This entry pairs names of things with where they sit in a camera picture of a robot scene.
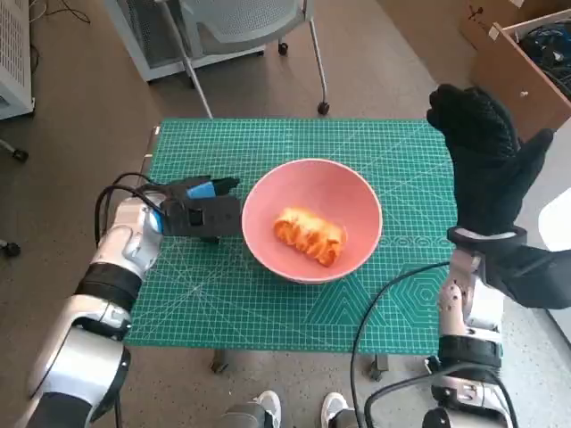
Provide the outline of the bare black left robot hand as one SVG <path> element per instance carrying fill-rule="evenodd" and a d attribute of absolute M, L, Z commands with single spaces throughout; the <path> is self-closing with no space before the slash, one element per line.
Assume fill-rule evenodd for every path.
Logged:
<path fill-rule="evenodd" d="M 149 188 L 164 194 L 167 199 L 185 202 L 193 199 L 210 199 L 228 195 L 239 184 L 240 179 L 236 177 L 198 176 L 175 180 L 167 184 L 150 184 Z"/>

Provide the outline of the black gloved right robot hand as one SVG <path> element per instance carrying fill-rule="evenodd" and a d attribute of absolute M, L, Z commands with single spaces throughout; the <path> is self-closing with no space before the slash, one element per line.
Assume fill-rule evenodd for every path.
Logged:
<path fill-rule="evenodd" d="M 554 132 L 544 128 L 522 141 L 508 109 L 477 86 L 442 84 L 429 103 L 426 119 L 451 156 L 457 226 L 483 236 L 512 232 Z"/>

